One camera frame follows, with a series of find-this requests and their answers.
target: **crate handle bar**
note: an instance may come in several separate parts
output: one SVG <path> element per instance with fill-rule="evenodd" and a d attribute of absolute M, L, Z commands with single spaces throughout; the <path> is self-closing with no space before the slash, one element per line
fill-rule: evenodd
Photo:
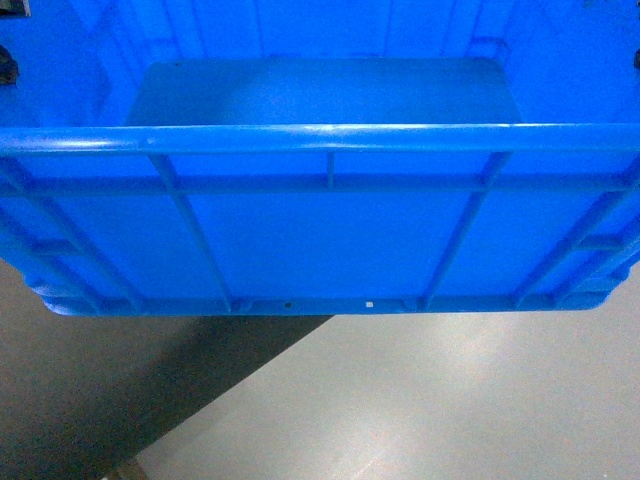
<path fill-rule="evenodd" d="M 0 156 L 640 151 L 640 124 L 218 125 L 0 129 Z"/>

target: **plastic crate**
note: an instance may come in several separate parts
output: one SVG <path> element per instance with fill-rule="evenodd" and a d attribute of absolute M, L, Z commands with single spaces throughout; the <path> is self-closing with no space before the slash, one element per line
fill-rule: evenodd
<path fill-rule="evenodd" d="M 0 256 L 55 312 L 555 310 L 640 259 L 626 0 L 32 0 Z"/>

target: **gray floor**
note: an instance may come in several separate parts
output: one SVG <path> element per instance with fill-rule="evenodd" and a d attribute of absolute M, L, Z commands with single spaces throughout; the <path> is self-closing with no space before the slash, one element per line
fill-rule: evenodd
<path fill-rule="evenodd" d="M 152 480 L 640 478 L 640 271 L 600 309 L 335 317 L 138 459 Z"/>

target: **blue plastic crate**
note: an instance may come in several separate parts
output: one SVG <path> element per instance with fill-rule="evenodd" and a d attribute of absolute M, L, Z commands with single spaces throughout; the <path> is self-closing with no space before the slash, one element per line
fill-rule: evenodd
<path fill-rule="evenodd" d="M 0 256 L 53 311 L 582 309 L 640 259 L 635 2 L 30 7 Z"/>

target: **crate base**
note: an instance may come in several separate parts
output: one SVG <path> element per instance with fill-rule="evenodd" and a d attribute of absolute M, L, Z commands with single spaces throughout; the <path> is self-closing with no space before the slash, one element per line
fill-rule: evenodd
<path fill-rule="evenodd" d="M 156 63 L 128 125 L 517 123 L 501 67 L 460 59 Z"/>

